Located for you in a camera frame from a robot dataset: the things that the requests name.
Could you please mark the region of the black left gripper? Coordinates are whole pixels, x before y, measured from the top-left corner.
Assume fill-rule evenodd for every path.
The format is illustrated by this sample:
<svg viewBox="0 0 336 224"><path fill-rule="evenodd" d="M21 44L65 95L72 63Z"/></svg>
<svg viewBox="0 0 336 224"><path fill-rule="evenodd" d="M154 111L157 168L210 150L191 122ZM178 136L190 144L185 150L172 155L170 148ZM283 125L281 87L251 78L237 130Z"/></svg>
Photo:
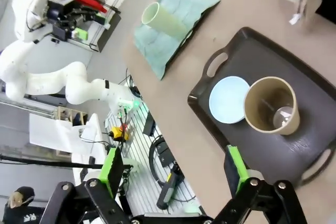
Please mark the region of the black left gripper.
<svg viewBox="0 0 336 224"><path fill-rule="evenodd" d="M70 31L69 17L75 24L93 21L98 24L105 24L106 19L99 15L94 9L78 8L73 9L75 0L54 1L48 0L47 21L52 24L52 35L61 41L88 40L88 32L80 28Z"/></svg>

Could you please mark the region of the green-padded black right gripper left finger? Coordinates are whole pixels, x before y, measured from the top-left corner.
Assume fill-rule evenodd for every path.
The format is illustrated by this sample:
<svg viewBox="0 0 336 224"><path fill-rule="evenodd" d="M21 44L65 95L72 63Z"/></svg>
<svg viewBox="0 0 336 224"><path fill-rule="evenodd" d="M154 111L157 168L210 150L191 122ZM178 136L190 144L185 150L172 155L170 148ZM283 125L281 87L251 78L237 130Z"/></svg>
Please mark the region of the green-padded black right gripper left finger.
<svg viewBox="0 0 336 224"><path fill-rule="evenodd" d="M124 172L121 151L112 148L98 178L75 186L60 182L41 217L42 223L84 223L100 219L103 223L130 223L130 218L116 202Z"/></svg>

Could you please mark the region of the green-padded black right gripper right finger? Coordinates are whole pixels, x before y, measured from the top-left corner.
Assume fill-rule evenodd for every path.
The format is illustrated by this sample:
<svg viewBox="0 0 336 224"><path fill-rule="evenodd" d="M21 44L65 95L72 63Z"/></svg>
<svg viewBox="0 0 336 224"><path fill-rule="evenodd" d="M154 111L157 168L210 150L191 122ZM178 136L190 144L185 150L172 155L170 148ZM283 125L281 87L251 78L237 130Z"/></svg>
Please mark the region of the green-padded black right gripper right finger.
<svg viewBox="0 0 336 224"><path fill-rule="evenodd" d="M238 147L226 146L224 171L232 198L214 223L244 223L252 211L262 212L268 223L307 223L292 183L278 180L271 185L252 177Z"/></svg>

